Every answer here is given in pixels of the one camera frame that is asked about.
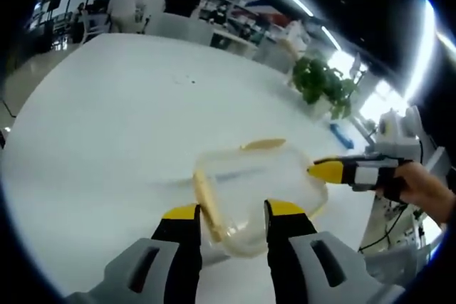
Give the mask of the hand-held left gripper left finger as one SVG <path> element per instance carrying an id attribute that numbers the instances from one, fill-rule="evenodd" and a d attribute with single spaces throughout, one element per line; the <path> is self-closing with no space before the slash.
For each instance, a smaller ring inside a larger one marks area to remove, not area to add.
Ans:
<path id="1" fill-rule="evenodd" d="M 67 303 L 194 303 L 202 270 L 200 205 L 169 210 L 149 239 L 115 257 L 103 280 Z"/>

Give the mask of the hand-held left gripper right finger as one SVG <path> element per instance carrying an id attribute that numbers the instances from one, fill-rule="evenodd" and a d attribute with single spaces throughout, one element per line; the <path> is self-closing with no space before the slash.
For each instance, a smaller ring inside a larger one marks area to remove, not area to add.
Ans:
<path id="1" fill-rule="evenodd" d="M 394 303 L 403 293 L 372 277 L 362 255 L 318 232 L 296 204 L 267 199 L 264 215 L 277 303 Z"/>

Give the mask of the person's right hand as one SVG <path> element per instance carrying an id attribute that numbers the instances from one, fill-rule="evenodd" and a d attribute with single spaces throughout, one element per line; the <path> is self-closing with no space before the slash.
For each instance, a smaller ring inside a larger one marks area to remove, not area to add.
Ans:
<path id="1" fill-rule="evenodd" d="M 455 207 L 455 194 L 421 164 L 409 162 L 395 169 L 395 178 L 405 186 L 400 200 L 422 209 L 436 224 L 448 224 Z"/>

